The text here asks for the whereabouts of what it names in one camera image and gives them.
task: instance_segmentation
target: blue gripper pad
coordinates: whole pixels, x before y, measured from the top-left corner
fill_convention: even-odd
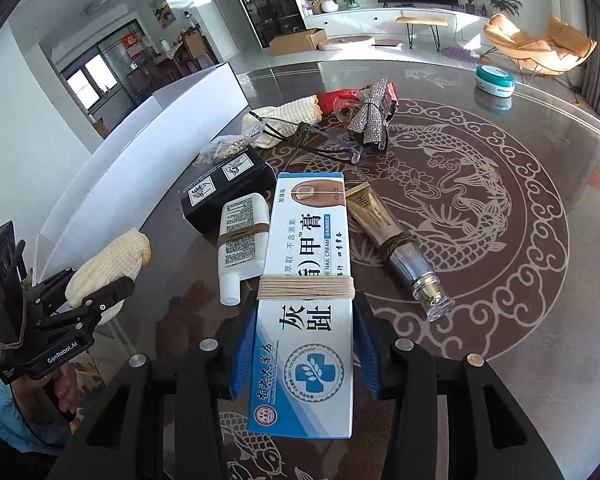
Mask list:
[[[251,357],[253,355],[253,338],[255,336],[257,313],[257,308],[254,308],[250,313],[249,320],[234,355],[234,376],[230,386],[234,399],[240,396],[240,392],[246,386],[251,373]]]
[[[368,311],[372,313],[371,308],[366,302],[364,293],[358,292],[356,298],[353,300],[353,341],[356,346],[358,358],[360,359],[360,366],[365,378],[366,389],[371,391],[372,395],[377,400],[378,393],[381,389],[380,360],[360,310],[361,308],[368,308]]]

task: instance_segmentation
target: metal bolt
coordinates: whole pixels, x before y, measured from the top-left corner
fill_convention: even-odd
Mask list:
[[[475,366],[476,368],[479,368],[484,364],[484,357],[482,357],[480,354],[469,354],[466,357],[466,361],[471,366]]]
[[[212,337],[208,337],[208,338],[200,341],[200,349],[203,352],[211,352],[212,350],[215,350],[216,348],[218,348],[218,341],[216,341]]]
[[[129,365],[132,368],[139,368],[139,367],[143,366],[145,362],[146,362],[146,355],[144,355],[144,354],[133,354],[129,358]]]
[[[395,347],[398,350],[402,350],[404,352],[408,352],[409,350],[413,350],[414,344],[413,344],[413,341],[411,339],[403,337],[401,339],[396,339],[395,340]]]

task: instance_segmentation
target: white and blue box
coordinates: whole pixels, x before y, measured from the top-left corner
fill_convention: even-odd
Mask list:
[[[264,274],[350,276],[341,173],[281,173]],[[292,438],[350,438],[351,300],[260,300],[249,430]]]

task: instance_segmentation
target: blue clothing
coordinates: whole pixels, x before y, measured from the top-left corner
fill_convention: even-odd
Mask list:
[[[31,434],[14,403],[11,389],[3,384],[0,388],[0,438],[20,452],[37,451],[49,455],[60,455],[62,446],[71,435],[67,426],[35,424],[27,421],[40,439],[55,447],[45,446]]]

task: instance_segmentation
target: blue cross logo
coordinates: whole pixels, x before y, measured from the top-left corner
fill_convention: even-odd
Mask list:
[[[307,364],[296,365],[296,381],[304,381],[304,389],[312,394],[324,391],[323,383],[336,380],[335,365],[324,363],[324,354],[307,354]]]

